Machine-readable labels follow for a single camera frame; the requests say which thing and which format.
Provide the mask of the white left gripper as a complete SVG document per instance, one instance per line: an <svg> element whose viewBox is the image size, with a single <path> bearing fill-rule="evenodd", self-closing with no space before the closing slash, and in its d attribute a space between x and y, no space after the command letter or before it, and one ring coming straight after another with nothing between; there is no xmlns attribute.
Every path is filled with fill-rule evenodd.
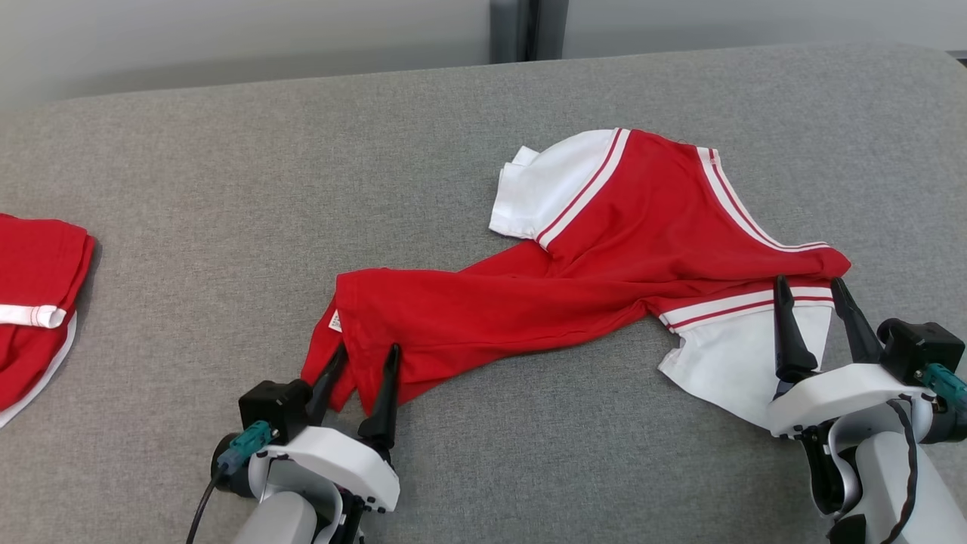
<svg viewBox="0 0 967 544"><path fill-rule="evenodd" d="M312 385L307 403L308 427L284 445L272 444L257 452L257 499L293 492L313 507L332 512L341 503L341 491L360 498L378 512L393 512L400 498L400 478L389 462L374 450L391 450L396 444L401 349L393 344L382 372L382 385L369 417L358 428L358 440L341 431L319 428L329 399L348 361L340 344Z"/></svg>

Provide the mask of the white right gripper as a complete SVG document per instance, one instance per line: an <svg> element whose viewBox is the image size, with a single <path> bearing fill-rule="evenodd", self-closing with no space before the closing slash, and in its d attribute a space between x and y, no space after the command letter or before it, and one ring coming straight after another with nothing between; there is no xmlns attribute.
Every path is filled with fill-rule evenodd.
<svg viewBox="0 0 967 544"><path fill-rule="evenodd" d="M795 299L785 276L774 281L774 347L779 382L798 382L767 406L771 436L793 436L808 427L884 405L906 395L932 400L922 386L905 385L879 364L883 345L842 278L831 282L833 306L845 329L853 364L822 372L794 316Z"/></svg>

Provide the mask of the red white basketball jersey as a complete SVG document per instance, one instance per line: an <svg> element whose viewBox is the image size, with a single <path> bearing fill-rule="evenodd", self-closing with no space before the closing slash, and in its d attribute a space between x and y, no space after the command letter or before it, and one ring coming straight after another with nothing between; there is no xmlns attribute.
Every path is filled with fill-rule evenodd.
<svg viewBox="0 0 967 544"><path fill-rule="evenodd" d="M459 272L339 275L301 378L320 378L344 348L329 406L341 410L357 394L370 413L393 345L406 403L471 369L587 343L652 314L679 338L660 372L766 427L778 383L774 279L790 283L802 337L821 358L830 283L850 267L825 242L767 234L715 149L637 128L521 148L501 169L490 229L517 245Z"/></svg>

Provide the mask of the red shorts white trim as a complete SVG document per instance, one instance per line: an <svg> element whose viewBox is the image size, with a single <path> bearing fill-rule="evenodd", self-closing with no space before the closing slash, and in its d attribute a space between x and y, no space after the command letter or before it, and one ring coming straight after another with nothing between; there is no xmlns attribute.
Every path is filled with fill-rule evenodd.
<svg viewBox="0 0 967 544"><path fill-rule="evenodd" d="M97 240L55 219L0 214L0 429L36 399L76 337Z"/></svg>

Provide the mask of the grey fabric sofa surface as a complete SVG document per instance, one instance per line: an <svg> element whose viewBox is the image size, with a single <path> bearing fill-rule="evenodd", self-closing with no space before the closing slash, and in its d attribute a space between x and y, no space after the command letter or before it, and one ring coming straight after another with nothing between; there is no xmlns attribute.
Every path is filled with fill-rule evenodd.
<svg viewBox="0 0 967 544"><path fill-rule="evenodd" d="M0 113L0 212L99 241L68 358L0 430L0 544L184 544L237 399L300 371L335 276L457 270L521 146L642 128L721 152L872 324L967 340L967 68L796 45L84 97ZM821 544L797 444L657 372L653 318L499 361L398 416L374 544Z"/></svg>

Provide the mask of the grey metal partition post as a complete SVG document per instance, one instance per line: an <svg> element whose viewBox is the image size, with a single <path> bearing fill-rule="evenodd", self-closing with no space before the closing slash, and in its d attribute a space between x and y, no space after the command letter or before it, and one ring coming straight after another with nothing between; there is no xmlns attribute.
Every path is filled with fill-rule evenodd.
<svg viewBox="0 0 967 544"><path fill-rule="evenodd" d="M490 64L560 60L570 0L488 0Z"/></svg>

